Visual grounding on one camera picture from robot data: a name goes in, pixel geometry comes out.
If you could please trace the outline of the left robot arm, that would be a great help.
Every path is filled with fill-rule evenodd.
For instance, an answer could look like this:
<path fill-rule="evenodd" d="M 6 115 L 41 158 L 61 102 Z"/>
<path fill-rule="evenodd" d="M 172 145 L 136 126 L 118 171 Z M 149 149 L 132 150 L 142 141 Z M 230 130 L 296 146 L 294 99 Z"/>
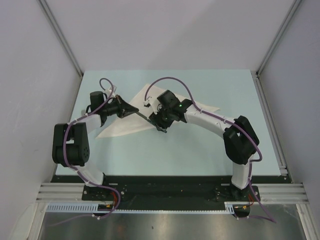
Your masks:
<path fill-rule="evenodd" d="M 79 119 L 54 126 L 52 159 L 54 163 L 78 174 L 87 186 L 94 187 L 93 194 L 100 200 L 110 196 L 111 188 L 104 184 L 104 173 L 89 163 L 89 134 L 101 127 L 110 116 L 120 119 L 139 112 L 119 95 L 107 96 L 102 91 L 90 93 L 90 105 Z"/>

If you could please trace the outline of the white cloth napkin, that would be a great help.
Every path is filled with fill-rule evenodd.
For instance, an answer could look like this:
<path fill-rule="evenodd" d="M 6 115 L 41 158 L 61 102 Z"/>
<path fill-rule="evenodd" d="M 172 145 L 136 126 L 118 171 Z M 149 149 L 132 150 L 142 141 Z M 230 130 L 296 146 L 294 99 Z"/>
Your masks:
<path fill-rule="evenodd" d="M 145 107 L 143 103 L 145 93 L 149 86 L 150 84 L 146 84 L 137 93 L 137 95 L 133 97 L 133 99 L 129 102 L 130 105 L 139 109 L 138 114 L 142 114 L 146 118 L 153 113 L 153 110 L 151 109 L 151 107 Z M 160 94 L 164 92 L 165 92 L 165 89 L 154 85 L 149 90 L 147 97 L 148 98 L 152 97 L 152 99 L 156 99 L 156 97 L 158 97 Z M 174 94 L 181 102 L 184 99 L 190 99 L 189 96 L 180 95 L 175 92 Z M 198 101 L 196 101 L 196 104 L 201 109 L 209 110 L 209 112 L 216 112 L 220 110 L 219 107 L 206 105 Z M 145 119 L 143 119 L 143 117 L 139 116 L 138 114 L 134 113 L 125 118 L 115 117 L 115 120 L 110 125 L 108 125 L 104 130 L 102 130 L 102 132 L 96 137 L 96 139 L 120 137 L 120 136 L 125 136 L 125 135 L 156 128 L 155 126 L 153 126 L 151 123 L 148 123 Z"/>

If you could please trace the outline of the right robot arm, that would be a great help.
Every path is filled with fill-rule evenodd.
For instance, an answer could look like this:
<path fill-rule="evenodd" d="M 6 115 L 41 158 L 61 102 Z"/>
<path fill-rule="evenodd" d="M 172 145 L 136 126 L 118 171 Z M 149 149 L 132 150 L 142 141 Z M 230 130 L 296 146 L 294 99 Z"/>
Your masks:
<path fill-rule="evenodd" d="M 148 121 L 158 131 L 166 132 L 174 122 L 183 122 L 221 137 L 225 153 L 232 161 L 230 195 L 237 201 L 248 196 L 252 175 L 250 160 L 258 152 L 260 141 L 246 117 L 232 119 L 209 112 L 197 106 L 192 98 L 179 100 L 170 90 L 165 90 L 156 98 L 145 95 L 144 106 L 152 108 Z"/>

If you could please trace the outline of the knife with green handle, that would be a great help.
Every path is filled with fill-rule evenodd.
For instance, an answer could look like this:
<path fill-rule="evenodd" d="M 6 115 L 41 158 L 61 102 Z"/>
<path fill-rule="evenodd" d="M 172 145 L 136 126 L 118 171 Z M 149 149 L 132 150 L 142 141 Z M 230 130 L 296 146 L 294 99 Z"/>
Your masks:
<path fill-rule="evenodd" d="M 147 121 L 148 123 L 150 123 L 151 125 L 154 124 L 148 117 L 146 117 L 146 116 L 143 115 L 142 113 L 137 112 L 136 114 L 137 114 L 139 117 L 143 118 L 143 119 L 144 119 L 145 121 Z"/>

